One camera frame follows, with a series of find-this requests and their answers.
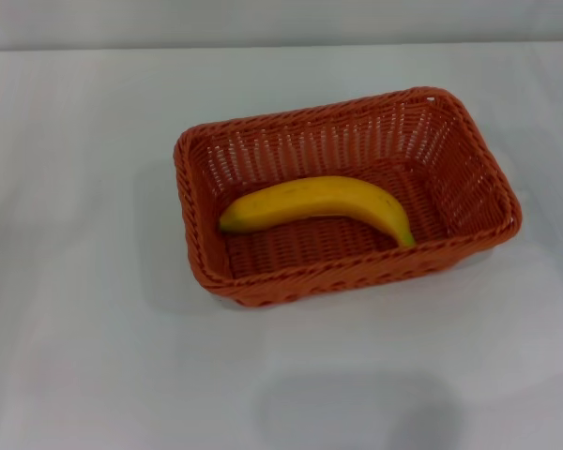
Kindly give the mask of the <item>yellow banana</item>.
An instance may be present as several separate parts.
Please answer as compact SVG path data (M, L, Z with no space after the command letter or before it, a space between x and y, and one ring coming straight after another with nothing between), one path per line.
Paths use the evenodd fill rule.
M398 200L371 183L344 176L317 176L284 182L233 201L219 218L224 233L255 233L293 221L351 218L390 236L398 246L416 244Z

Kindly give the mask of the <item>orange woven plastic basket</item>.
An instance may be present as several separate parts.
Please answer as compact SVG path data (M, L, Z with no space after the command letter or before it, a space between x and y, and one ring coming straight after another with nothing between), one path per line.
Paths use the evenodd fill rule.
M186 130L174 150L190 269L244 307L416 278L511 239L521 206L464 104L414 87ZM346 217L225 235L235 199L293 179L340 175L389 191L416 245Z

